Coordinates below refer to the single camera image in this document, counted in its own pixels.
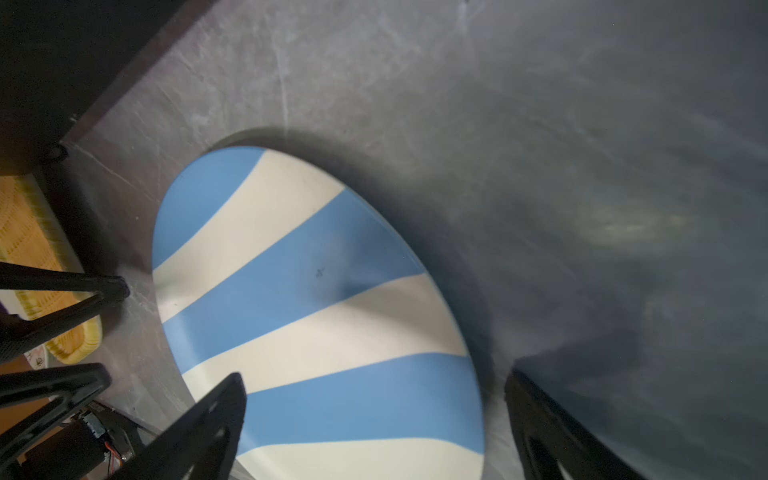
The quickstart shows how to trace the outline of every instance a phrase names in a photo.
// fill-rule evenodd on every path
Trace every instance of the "scratched floor surface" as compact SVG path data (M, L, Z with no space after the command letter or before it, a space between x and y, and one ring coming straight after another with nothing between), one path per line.
M483 480L521 478L514 363L648 478L759 478L768 449L763 2L220 0L47 172L72 243L133 296L104 398L191 403L150 272L205 150L288 151L422 258L473 352Z

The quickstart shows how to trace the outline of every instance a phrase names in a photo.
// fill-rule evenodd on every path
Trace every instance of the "yellow rug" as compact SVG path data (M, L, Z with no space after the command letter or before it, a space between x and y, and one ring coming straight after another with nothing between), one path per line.
M0 177L0 261L46 270L82 272L35 178ZM80 292L18 290L19 302L34 320L87 298ZM80 362L101 345L98 316L46 342L48 351L62 363Z

